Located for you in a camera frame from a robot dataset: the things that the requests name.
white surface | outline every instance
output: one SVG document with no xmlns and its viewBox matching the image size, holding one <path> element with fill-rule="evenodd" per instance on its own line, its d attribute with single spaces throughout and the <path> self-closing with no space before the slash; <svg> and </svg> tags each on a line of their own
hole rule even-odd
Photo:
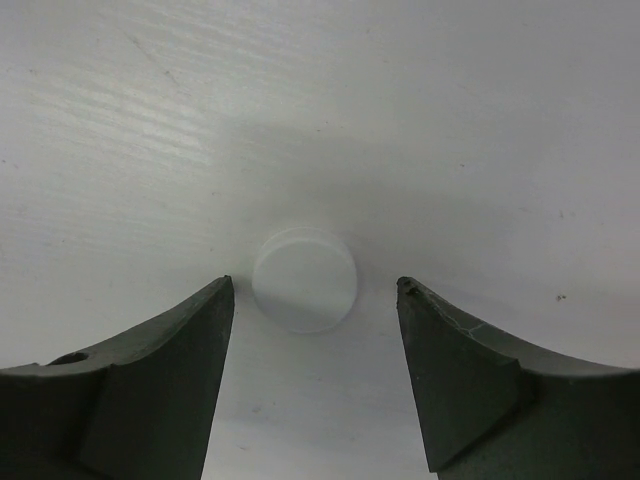
<svg viewBox="0 0 640 480">
<path fill-rule="evenodd" d="M 358 296 L 356 265 L 347 246 L 317 228 L 275 235 L 258 254 L 251 282 L 260 310 L 294 333 L 330 330 Z"/>
<path fill-rule="evenodd" d="M 3 0 L 1 363 L 232 274 L 217 480 L 425 478 L 400 275 L 640 366 L 639 18 L 637 0 Z M 248 294 L 260 246 L 300 224 L 360 269 L 327 335 Z"/>
</svg>

wood grain texture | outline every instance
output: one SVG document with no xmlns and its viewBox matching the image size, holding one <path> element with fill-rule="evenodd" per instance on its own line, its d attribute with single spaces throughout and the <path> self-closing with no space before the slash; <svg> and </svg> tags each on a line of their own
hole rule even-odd
<svg viewBox="0 0 640 480">
<path fill-rule="evenodd" d="M 3 1 L 0 362 L 49 361 L 233 275 L 211 479 L 425 478 L 402 275 L 547 348 L 639 366 L 639 15 Z M 287 335 L 250 298 L 258 248 L 297 225 L 356 256 L 361 297 L 330 335 Z"/>
</svg>

white plastic cap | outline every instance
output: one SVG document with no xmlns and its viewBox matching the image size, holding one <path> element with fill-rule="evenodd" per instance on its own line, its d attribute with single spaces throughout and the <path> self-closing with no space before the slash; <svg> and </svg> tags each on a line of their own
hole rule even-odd
<svg viewBox="0 0 640 480">
<path fill-rule="evenodd" d="M 358 294 L 347 246 L 315 228 L 284 231 L 264 244 L 255 264 L 253 293 L 262 312 L 296 333 L 335 327 Z"/>
</svg>

